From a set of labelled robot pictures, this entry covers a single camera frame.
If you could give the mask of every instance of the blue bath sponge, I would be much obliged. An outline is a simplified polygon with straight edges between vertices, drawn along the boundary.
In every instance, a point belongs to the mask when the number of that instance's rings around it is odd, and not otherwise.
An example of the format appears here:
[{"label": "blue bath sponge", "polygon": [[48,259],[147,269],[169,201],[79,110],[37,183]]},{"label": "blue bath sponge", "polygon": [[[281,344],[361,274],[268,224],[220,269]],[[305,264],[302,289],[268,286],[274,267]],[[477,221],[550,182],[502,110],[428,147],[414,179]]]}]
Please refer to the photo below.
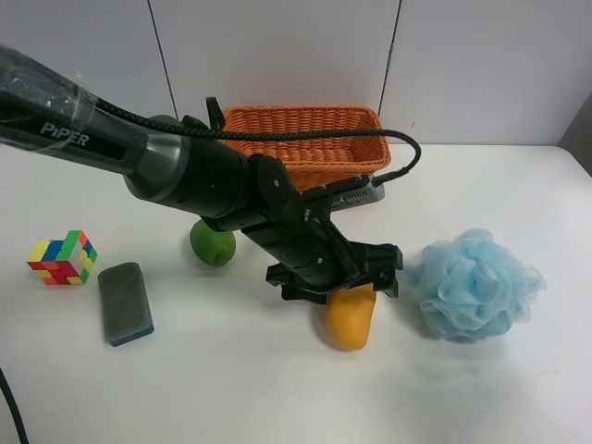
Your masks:
[{"label": "blue bath sponge", "polygon": [[484,229],[425,247],[421,263],[405,267],[404,280],[438,338],[502,335],[514,321],[528,319],[529,303],[546,288],[536,269],[522,265]]}]

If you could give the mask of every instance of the white wall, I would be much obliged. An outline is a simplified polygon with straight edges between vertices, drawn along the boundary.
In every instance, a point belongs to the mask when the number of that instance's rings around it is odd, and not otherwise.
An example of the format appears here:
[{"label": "white wall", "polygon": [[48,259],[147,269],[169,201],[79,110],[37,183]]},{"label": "white wall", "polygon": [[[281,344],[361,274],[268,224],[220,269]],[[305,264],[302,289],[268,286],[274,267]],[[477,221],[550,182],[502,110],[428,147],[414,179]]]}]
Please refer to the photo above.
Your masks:
[{"label": "white wall", "polygon": [[555,144],[592,89],[590,0],[403,0],[382,109],[420,142]]},{"label": "white wall", "polygon": [[223,107],[378,108],[396,0],[152,0],[179,114]]},{"label": "white wall", "polygon": [[173,113],[145,0],[0,0],[0,43],[131,111]]}]

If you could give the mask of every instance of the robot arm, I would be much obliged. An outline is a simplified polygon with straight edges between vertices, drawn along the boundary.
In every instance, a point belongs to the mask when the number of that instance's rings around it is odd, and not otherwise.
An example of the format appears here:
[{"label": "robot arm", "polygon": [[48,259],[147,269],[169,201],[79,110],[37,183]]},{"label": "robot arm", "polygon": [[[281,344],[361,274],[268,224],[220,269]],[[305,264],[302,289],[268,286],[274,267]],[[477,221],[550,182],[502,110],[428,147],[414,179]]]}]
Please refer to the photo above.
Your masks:
[{"label": "robot arm", "polygon": [[370,178],[300,195],[280,161],[229,148],[199,120],[151,119],[163,132],[144,128],[146,119],[135,124],[141,117],[117,117],[97,101],[77,84],[0,46],[0,142],[121,174],[140,199],[199,215],[214,230],[241,230],[279,261],[266,280],[282,286],[285,300],[326,303],[331,291],[365,283],[397,295],[400,250],[348,241],[330,222],[336,193]]}]

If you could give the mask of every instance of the yellow mango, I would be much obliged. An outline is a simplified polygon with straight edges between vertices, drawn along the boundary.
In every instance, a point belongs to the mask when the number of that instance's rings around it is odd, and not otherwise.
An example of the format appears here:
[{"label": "yellow mango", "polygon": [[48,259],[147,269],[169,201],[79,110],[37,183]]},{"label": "yellow mango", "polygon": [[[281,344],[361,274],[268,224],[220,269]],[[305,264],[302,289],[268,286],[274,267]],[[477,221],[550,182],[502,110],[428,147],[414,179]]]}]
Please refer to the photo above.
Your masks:
[{"label": "yellow mango", "polygon": [[327,299],[327,329],[345,350],[363,349],[370,334],[376,292],[372,284],[337,290]]}]

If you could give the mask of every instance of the colorful cube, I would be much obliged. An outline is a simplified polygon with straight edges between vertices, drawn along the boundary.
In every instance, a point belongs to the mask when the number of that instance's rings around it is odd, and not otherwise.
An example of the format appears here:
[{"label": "colorful cube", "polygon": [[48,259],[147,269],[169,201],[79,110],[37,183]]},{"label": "colorful cube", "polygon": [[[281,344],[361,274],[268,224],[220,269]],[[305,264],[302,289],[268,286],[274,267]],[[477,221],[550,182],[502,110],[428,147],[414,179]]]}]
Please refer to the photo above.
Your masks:
[{"label": "colorful cube", "polygon": [[40,240],[27,264],[47,285],[82,285],[97,253],[82,230],[72,229],[63,240]]}]

